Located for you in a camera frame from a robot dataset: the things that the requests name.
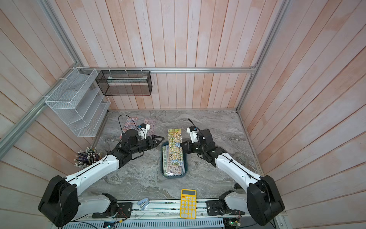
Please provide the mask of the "teal storage tray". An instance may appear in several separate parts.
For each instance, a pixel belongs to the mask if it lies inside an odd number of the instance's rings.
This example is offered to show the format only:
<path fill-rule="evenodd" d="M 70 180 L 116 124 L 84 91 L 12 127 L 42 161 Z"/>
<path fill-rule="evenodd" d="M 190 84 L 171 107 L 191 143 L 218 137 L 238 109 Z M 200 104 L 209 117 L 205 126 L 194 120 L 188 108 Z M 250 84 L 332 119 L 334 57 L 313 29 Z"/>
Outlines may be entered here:
<path fill-rule="evenodd" d="M 167 179 L 182 178 L 188 171 L 188 160 L 186 154 L 183 154 L 183 169 L 181 174 L 169 176 L 167 173 L 167 148 L 169 146 L 168 141 L 163 142 L 161 148 L 161 174 Z"/>

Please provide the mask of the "yellow green sticker sheet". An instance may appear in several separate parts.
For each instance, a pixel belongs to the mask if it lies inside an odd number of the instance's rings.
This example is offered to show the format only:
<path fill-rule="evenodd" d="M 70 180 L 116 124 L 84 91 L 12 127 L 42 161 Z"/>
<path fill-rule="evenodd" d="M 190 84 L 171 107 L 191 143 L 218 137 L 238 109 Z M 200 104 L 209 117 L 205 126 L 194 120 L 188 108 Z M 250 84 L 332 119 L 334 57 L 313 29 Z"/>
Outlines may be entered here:
<path fill-rule="evenodd" d="M 182 131 L 181 129 L 169 129 L 168 130 L 168 164 L 172 166 L 182 166 L 184 164 L 182 143 Z"/>

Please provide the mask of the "cat sticker sheet pink blue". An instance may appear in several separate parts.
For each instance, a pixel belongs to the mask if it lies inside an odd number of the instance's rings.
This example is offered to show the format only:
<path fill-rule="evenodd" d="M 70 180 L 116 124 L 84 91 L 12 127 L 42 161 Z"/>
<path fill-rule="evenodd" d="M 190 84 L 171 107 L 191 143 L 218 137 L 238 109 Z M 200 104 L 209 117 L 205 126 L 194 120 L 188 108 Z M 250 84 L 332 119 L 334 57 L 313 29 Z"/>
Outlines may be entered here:
<path fill-rule="evenodd" d="M 135 125 L 137 121 L 138 121 L 138 117 L 132 117 L 132 118 L 127 117 L 124 125 L 122 126 L 122 133 L 121 133 L 120 139 L 122 138 L 122 135 L 127 130 L 133 129 L 133 130 L 139 131 L 139 128 L 137 128 Z"/>

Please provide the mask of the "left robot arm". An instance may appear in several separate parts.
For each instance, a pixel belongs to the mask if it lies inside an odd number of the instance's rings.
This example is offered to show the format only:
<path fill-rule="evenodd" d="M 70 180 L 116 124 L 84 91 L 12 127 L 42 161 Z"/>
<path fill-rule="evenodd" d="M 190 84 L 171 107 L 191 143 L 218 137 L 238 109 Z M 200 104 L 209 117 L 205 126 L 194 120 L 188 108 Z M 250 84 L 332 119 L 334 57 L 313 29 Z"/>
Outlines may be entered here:
<path fill-rule="evenodd" d="M 163 141 L 162 136 L 146 136 L 143 131 L 127 130 L 113 150 L 93 165 L 66 177 L 53 177 L 41 198 L 38 211 L 58 228 L 88 214 L 102 213 L 114 218 L 119 213 L 115 197 L 108 193 L 86 198 L 80 195 L 96 181 L 133 160 L 134 154 L 156 148 Z"/>

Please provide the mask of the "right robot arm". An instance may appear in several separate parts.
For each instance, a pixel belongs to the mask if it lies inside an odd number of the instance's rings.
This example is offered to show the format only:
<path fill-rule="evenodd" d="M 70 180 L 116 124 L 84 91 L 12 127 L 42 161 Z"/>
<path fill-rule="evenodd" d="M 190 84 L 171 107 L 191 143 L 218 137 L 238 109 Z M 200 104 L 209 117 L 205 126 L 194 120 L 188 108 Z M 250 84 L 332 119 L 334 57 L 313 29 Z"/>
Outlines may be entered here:
<path fill-rule="evenodd" d="M 217 207 L 212 209 L 214 212 L 245 212 L 258 225 L 265 226 L 284 211 L 285 205 L 272 177 L 256 174 L 235 161 L 229 153 L 215 144 L 210 130 L 191 126 L 187 128 L 187 133 L 190 140 L 181 143 L 183 153 L 196 153 L 236 182 L 234 190 L 219 197 Z"/>

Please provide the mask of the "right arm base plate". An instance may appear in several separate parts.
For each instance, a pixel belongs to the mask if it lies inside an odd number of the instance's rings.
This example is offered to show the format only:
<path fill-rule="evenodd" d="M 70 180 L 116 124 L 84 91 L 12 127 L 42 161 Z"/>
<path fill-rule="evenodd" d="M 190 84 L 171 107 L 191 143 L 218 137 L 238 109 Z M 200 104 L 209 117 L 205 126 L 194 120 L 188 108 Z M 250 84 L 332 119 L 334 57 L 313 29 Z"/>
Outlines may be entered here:
<path fill-rule="evenodd" d="M 223 200 L 208 200 L 206 201 L 207 214 L 209 216 L 224 216 L 224 215 L 234 215 L 242 216 L 245 212 L 239 210 L 231 210 L 225 204 Z"/>

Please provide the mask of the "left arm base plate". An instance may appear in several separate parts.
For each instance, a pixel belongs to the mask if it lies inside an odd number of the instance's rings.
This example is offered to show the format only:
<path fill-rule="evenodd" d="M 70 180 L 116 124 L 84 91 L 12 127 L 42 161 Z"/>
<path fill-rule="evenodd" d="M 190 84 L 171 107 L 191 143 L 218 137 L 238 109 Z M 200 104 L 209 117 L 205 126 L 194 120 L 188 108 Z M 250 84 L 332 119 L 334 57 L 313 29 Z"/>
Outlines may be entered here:
<path fill-rule="evenodd" d="M 132 212 L 132 202 L 118 202 L 116 207 L 103 213 L 93 213 L 93 219 L 101 218 L 130 218 Z"/>

